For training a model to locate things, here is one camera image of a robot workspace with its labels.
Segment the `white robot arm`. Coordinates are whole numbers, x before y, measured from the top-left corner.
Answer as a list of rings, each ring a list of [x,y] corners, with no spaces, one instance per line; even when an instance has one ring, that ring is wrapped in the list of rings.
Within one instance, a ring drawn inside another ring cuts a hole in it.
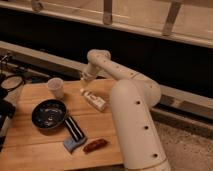
[[[149,77],[111,60],[107,50],[87,53],[85,82],[103,70],[116,80],[109,104],[126,171],[172,171],[155,128],[150,108],[161,99],[161,88]]]

